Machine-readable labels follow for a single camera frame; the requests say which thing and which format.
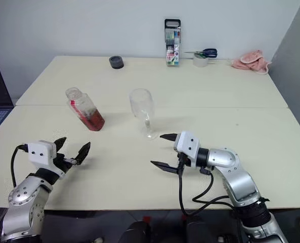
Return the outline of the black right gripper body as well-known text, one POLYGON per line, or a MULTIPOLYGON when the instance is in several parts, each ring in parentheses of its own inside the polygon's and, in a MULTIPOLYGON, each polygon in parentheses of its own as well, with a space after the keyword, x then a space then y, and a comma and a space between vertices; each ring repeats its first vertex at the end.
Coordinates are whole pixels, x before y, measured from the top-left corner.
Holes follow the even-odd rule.
POLYGON ((183 152, 178 152, 177 158, 178 158, 178 167, 177 167, 178 169, 183 169, 185 166, 188 167, 191 166, 191 160, 183 152))

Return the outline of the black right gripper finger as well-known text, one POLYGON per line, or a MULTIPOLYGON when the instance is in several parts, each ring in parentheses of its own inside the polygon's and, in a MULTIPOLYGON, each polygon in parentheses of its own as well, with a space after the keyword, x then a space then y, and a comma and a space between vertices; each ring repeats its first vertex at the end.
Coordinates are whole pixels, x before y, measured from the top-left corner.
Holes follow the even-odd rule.
POLYGON ((176 133, 170 133, 170 134, 162 134, 159 137, 168 141, 173 141, 175 142, 177 139, 178 134, 176 133))
POLYGON ((150 162, 165 172, 169 172, 169 173, 173 173, 173 174, 178 173, 178 168, 171 167, 167 163, 163 163, 163 162, 159 162, 159 161, 152 161, 152 160, 150 162))

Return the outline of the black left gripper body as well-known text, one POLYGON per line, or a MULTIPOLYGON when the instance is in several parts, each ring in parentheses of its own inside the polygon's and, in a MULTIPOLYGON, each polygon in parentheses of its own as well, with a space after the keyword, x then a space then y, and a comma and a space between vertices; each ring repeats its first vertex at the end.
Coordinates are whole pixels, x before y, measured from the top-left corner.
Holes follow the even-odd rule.
POLYGON ((54 158, 54 165, 63 173, 67 173, 73 165, 77 165, 77 160, 74 158, 65 158, 64 154, 57 153, 54 158))

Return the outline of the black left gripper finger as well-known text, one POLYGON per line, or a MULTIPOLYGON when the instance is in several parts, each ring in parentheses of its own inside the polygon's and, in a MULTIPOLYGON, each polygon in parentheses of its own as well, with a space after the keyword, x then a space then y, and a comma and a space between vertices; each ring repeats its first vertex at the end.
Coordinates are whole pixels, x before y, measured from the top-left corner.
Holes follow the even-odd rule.
POLYGON ((91 142, 86 143, 78 152, 75 157, 76 165, 81 165, 84 159, 87 157, 91 147, 91 142))
POLYGON ((62 137, 62 138, 59 138, 57 140, 54 141, 54 144, 56 146, 56 151, 58 152, 64 145, 65 141, 66 141, 66 137, 62 137))

